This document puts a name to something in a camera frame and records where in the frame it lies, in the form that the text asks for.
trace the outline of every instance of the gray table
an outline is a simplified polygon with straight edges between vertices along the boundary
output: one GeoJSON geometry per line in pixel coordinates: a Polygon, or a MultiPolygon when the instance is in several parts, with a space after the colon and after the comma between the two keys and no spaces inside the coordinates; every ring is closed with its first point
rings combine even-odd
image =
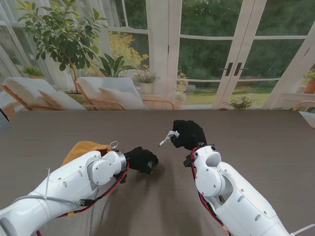
{"type": "MultiPolygon", "coordinates": [[[[95,205],[94,235],[226,236],[183,167],[188,151],[171,144],[158,148],[175,119],[199,123],[223,161],[269,200],[290,232],[315,222],[315,131],[293,111],[20,112],[0,132],[0,208],[32,191],[46,168],[59,167],[78,141],[117,140],[122,151],[151,150],[160,164],[150,176],[130,170],[126,183],[95,205]]],[[[88,236],[89,225],[86,211],[41,231],[88,236]]]]}

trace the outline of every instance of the door handle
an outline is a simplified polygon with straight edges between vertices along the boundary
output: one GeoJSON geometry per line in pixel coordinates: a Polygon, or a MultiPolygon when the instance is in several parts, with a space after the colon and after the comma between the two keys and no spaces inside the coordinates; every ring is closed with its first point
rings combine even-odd
{"type": "Polygon", "coordinates": [[[226,70],[226,73],[225,73],[225,76],[229,76],[230,72],[231,72],[231,69],[232,69],[232,65],[233,63],[230,62],[227,66],[227,68],[220,68],[219,70],[226,70]]]}
{"type": "Polygon", "coordinates": [[[237,76],[237,75],[238,75],[238,72],[239,72],[240,70],[248,70],[248,68],[243,68],[243,69],[241,69],[241,66],[242,66],[242,63],[239,62],[239,63],[237,64],[237,67],[236,67],[234,76],[237,76]]]}

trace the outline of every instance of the yellow cloth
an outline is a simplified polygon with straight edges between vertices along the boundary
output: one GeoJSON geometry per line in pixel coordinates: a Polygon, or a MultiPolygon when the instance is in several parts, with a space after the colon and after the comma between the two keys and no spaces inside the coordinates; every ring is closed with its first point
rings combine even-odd
{"type": "Polygon", "coordinates": [[[81,141],[81,142],[78,142],[76,145],[74,145],[74,147],[68,153],[65,160],[63,160],[62,166],[84,155],[85,153],[89,151],[100,151],[101,155],[104,156],[110,150],[111,148],[109,145],[97,144],[91,141],[81,141]]]}

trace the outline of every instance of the black glove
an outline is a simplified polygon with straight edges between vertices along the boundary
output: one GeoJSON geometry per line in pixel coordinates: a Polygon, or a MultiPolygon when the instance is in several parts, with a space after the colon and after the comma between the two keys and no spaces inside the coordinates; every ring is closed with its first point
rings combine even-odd
{"type": "Polygon", "coordinates": [[[125,153],[127,162],[129,162],[129,167],[131,169],[140,171],[141,173],[150,174],[152,172],[151,167],[148,165],[149,161],[152,164],[158,164],[158,158],[149,150],[142,149],[142,147],[137,147],[125,153]]]}
{"type": "Polygon", "coordinates": [[[203,129],[192,120],[175,120],[173,131],[178,131],[179,136],[171,137],[171,141],[176,148],[184,147],[193,150],[198,143],[207,144],[203,129]]]}

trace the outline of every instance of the grass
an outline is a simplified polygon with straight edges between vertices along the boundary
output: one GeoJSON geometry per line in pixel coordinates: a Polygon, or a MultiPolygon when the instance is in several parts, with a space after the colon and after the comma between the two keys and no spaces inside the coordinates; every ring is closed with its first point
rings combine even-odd
{"type": "MultiPolygon", "coordinates": [[[[213,104],[217,90],[218,88],[196,88],[195,92],[189,92],[186,94],[187,97],[185,105],[213,104]]],[[[273,87],[236,87],[230,99],[252,93],[252,98],[256,99],[256,105],[261,107],[267,100],[272,90],[273,87]]]]}

